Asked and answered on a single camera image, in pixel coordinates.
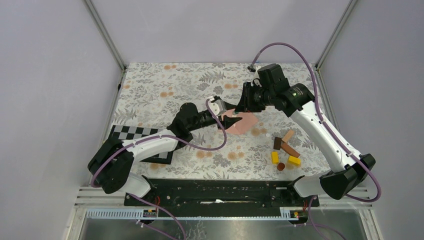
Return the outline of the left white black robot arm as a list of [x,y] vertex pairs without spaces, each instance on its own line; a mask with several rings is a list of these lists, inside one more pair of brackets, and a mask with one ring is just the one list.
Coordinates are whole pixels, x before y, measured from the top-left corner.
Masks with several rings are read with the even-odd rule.
[[131,173],[135,163],[161,153],[173,152],[191,145],[192,131],[216,124],[225,132],[242,120],[227,116],[227,110],[235,106],[218,96],[206,99],[206,110],[199,112],[192,102],[184,103],[171,124],[157,133],[130,140],[109,137],[88,163],[92,174],[90,185],[101,188],[105,194],[123,192],[133,195],[144,206],[152,204],[155,192],[146,177]]

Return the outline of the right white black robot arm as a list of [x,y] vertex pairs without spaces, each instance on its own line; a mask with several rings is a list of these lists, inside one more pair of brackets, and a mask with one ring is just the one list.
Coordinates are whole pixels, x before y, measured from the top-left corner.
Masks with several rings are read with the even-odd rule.
[[370,175],[375,158],[370,153],[361,154],[349,144],[322,114],[314,94],[304,84],[290,85],[282,67],[275,63],[251,65],[248,70],[254,78],[243,84],[235,110],[260,113],[273,106],[282,111],[306,132],[330,167],[326,172],[294,180],[286,193],[291,205],[299,206],[307,197],[321,194],[340,200]]

